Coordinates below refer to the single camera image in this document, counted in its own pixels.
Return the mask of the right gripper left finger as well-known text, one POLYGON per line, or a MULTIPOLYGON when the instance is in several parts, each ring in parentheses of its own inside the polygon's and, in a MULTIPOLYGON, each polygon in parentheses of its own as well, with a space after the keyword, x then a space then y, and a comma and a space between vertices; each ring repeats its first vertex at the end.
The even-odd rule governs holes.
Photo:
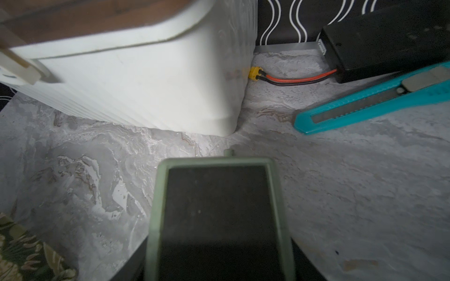
POLYGON ((110 279, 110 281, 144 281, 147 242, 147 238, 143 240, 130 259, 110 279))

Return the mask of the cream tote bag green handles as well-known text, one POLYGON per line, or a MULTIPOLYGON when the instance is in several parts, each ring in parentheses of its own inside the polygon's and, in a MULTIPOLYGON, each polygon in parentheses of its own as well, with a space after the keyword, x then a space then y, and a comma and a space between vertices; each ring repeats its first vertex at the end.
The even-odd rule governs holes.
POLYGON ((71 268, 47 243, 1 214, 2 281, 75 281, 71 268))

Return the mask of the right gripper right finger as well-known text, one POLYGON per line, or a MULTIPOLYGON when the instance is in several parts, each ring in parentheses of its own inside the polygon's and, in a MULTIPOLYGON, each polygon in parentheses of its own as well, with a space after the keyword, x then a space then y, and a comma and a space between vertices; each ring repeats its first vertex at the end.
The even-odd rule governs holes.
POLYGON ((294 255, 296 281, 326 281, 326 278, 308 259, 292 238, 291 243, 294 255))

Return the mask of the green pencil sharpener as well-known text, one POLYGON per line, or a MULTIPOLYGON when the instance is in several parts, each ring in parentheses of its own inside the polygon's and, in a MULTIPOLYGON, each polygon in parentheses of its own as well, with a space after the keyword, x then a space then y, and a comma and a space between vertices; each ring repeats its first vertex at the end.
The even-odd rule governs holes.
POLYGON ((157 168, 148 281, 294 281, 275 162, 263 156, 169 158, 157 168))

